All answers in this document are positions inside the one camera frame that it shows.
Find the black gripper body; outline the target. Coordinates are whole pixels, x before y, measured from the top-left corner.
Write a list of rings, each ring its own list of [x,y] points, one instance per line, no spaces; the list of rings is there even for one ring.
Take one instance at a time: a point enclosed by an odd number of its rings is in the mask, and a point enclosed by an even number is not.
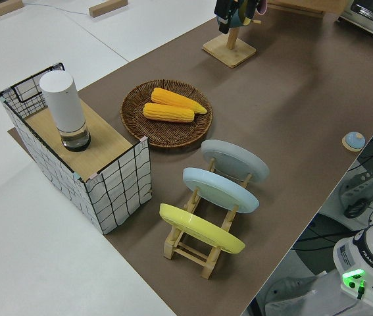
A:
[[[217,0],[214,8],[214,14],[223,23],[227,23],[237,9],[237,1],[235,0]]]

